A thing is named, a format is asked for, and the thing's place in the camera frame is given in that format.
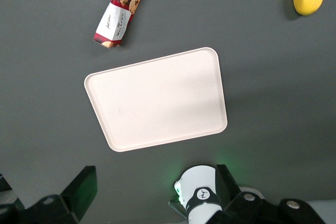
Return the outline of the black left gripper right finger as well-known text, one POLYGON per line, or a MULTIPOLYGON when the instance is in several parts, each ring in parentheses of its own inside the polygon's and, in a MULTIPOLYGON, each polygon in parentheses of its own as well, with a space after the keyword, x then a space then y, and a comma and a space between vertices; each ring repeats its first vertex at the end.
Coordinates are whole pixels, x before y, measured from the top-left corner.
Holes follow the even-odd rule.
POLYGON ((222 210, 214 213, 210 223, 255 223, 262 199, 255 193, 241 191, 226 165, 216 166, 216 189, 222 210))

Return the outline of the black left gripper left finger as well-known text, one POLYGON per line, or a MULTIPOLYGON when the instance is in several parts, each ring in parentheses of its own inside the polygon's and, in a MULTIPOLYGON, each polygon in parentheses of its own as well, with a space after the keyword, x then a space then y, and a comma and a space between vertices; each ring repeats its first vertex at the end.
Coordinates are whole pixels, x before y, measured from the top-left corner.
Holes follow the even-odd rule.
POLYGON ((86 166, 59 195, 49 195, 28 209, 28 223, 79 223, 97 194, 95 166, 86 166))

